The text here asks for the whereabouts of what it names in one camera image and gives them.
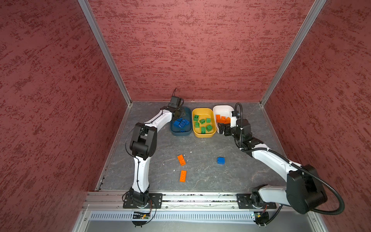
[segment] black plastic bracket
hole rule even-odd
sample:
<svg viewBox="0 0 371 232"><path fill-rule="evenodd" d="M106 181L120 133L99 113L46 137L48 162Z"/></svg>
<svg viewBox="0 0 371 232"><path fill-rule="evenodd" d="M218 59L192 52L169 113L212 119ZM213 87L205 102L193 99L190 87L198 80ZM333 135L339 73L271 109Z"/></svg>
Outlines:
<svg viewBox="0 0 371 232"><path fill-rule="evenodd" d="M152 200L152 208L155 209L155 205L157 209L161 208L162 205L162 193L150 193L150 199ZM133 198L130 196L130 193L127 193L124 199L124 203L122 206L124 209L139 209L138 206L135 204ZM143 209L149 209L150 205L147 204Z"/></svg>
<svg viewBox="0 0 371 232"><path fill-rule="evenodd" d="M238 193L236 194L236 196L237 196L237 203L238 203L239 209L256 209L256 207L252 205L252 202L250 199L250 196L251 196L250 193ZM267 209L276 209L276 208L277 208L276 203L274 202L267 203Z"/></svg>

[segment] wall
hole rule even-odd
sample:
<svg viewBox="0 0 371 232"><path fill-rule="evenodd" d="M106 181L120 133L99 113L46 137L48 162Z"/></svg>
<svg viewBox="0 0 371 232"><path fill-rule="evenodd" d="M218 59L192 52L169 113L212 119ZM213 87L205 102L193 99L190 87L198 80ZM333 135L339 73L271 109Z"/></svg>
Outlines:
<svg viewBox="0 0 371 232"><path fill-rule="evenodd" d="M313 0L90 0L133 100L259 101Z"/></svg>
<svg viewBox="0 0 371 232"><path fill-rule="evenodd" d="M328 0L265 108L289 158L312 164L345 211L330 231L370 231L371 2ZM323 209L335 209L329 193Z"/></svg>
<svg viewBox="0 0 371 232"><path fill-rule="evenodd" d="M77 1L2 1L0 34L0 231L70 232L124 98Z"/></svg>

